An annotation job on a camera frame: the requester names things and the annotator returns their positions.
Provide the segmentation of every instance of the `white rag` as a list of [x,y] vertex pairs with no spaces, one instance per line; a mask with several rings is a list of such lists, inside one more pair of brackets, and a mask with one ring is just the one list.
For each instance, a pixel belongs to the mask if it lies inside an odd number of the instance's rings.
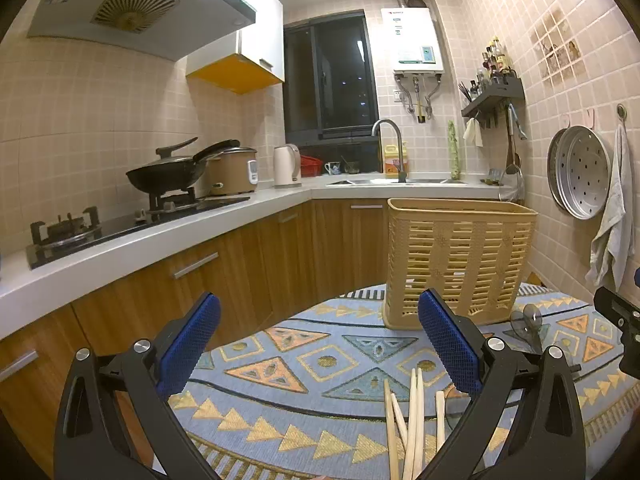
[[475,118],[469,119],[466,124],[465,134],[462,136],[466,142],[476,141],[476,146],[482,148],[482,134],[480,133],[480,123]]
[[622,123],[616,131],[611,167],[609,197],[600,230],[591,242],[591,269],[585,278],[595,286],[601,286],[611,269],[618,290],[626,259],[634,255],[634,192],[629,146]]

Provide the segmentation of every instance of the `range hood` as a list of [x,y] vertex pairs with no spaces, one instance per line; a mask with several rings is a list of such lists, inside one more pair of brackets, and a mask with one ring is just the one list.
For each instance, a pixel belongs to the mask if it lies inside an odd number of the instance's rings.
[[97,41],[178,60],[255,23],[244,0],[41,0],[28,37]]

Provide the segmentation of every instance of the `silver screw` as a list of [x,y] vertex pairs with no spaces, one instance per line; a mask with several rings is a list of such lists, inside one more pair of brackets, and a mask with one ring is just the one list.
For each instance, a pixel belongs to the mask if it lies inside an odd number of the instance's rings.
[[562,357],[562,350],[557,346],[550,346],[549,355],[551,355],[551,357],[553,357],[554,359],[559,359]]
[[147,339],[141,339],[140,341],[137,341],[133,345],[134,351],[136,351],[139,354],[143,354],[150,348],[151,348],[151,343]]
[[489,339],[487,344],[489,345],[489,348],[491,350],[496,350],[498,352],[500,350],[504,350],[504,341],[502,339],[498,339],[497,337],[492,337],[491,339]]
[[84,361],[90,354],[91,352],[89,352],[88,348],[81,348],[76,352],[76,359],[78,359],[78,361]]

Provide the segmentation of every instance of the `window pane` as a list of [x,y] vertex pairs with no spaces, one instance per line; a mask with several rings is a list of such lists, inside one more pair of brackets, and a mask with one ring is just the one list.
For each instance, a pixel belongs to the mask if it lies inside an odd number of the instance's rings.
[[373,123],[362,18],[316,25],[322,127]]
[[284,115],[288,132],[318,129],[316,86],[308,29],[285,34]]

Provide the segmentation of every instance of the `white cabinet door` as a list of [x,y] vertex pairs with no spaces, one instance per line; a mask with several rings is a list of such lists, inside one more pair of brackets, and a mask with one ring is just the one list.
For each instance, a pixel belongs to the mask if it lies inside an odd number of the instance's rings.
[[240,31],[240,52],[284,81],[284,33],[279,0],[246,0],[256,9],[253,25]]

